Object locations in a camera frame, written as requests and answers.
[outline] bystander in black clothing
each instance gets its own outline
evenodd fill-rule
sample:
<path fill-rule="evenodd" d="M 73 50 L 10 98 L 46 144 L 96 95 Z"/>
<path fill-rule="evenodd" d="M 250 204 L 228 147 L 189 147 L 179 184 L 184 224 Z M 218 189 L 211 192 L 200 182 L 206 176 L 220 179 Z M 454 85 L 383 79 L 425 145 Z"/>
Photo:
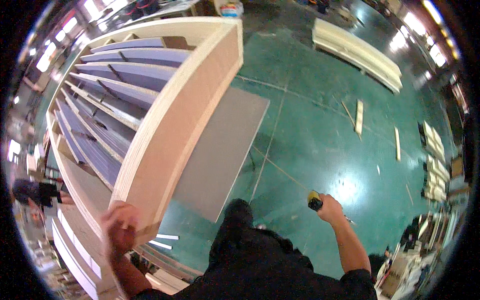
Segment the bystander in black clothing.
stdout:
<path fill-rule="evenodd" d="M 377 299 L 367 270 L 346 272 L 340 280 L 316 274 L 290 240 L 252 222 L 250 206 L 233 200 L 203 276 L 172 296 L 146 289 L 133 299 Z"/>
<path fill-rule="evenodd" d="M 57 186 L 50 183 L 16 179 L 12 186 L 12 194 L 23 205 L 29 205 L 28 198 L 32 199 L 42 211 L 44 206 L 53 206 L 51 197 L 57 197 L 58 203 L 62 203 Z"/>

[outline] hand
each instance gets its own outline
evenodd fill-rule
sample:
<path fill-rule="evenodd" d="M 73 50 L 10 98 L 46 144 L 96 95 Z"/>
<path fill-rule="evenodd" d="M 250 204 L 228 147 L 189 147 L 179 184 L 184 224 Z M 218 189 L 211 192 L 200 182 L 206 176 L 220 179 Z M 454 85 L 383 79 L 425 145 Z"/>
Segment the hand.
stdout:
<path fill-rule="evenodd" d="M 101 217 L 103 254 L 109 260 L 118 259 L 133 248 L 138 210 L 123 201 L 115 201 Z"/>
<path fill-rule="evenodd" d="M 322 208 L 317 211 L 317 215 L 323 221 L 330 223 L 331 225 L 339 222 L 345 221 L 345 215 L 342 211 L 342 205 L 335 200 L 331 195 L 319 194 L 320 200 L 323 201 L 324 205 Z"/>

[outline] forearm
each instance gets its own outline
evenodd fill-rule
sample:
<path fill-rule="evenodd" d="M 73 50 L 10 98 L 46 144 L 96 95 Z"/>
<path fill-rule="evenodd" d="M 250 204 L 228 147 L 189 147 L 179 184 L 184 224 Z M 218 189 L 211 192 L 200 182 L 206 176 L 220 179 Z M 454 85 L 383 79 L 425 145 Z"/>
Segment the forearm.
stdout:
<path fill-rule="evenodd" d="M 343 271 L 365 269 L 372 272 L 367 252 L 346 219 L 332 224 Z"/>
<path fill-rule="evenodd" d="M 147 278 L 124 256 L 108 260 L 115 283 L 125 299 L 130 299 L 141 291 L 152 288 Z"/>

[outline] person's left hand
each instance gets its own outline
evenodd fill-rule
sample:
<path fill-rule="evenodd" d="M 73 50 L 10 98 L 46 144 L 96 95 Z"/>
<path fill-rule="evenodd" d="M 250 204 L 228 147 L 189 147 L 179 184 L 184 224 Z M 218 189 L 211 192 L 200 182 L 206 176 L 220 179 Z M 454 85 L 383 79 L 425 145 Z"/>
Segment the person's left hand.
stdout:
<path fill-rule="evenodd" d="M 116 201 L 101 217 L 103 254 L 115 260 L 133 248 L 138 224 L 138 210 L 123 201 Z"/>

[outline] blurry hand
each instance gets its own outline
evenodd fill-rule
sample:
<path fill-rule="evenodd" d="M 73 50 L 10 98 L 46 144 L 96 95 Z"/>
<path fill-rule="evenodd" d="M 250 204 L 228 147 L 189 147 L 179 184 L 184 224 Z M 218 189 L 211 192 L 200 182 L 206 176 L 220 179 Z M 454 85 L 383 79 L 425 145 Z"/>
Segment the blurry hand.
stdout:
<path fill-rule="evenodd" d="M 317 215 L 323 221 L 330 223 L 331 225 L 341 221 L 345 221 L 345 216 L 343 214 L 342 205 L 335 200 L 331 195 L 319 194 L 320 200 L 323 201 L 324 205 L 322 208 L 317 211 Z"/>
<path fill-rule="evenodd" d="M 138 224 L 138 210 L 123 201 L 116 201 L 101 217 L 103 254 L 117 259 L 133 248 Z"/>

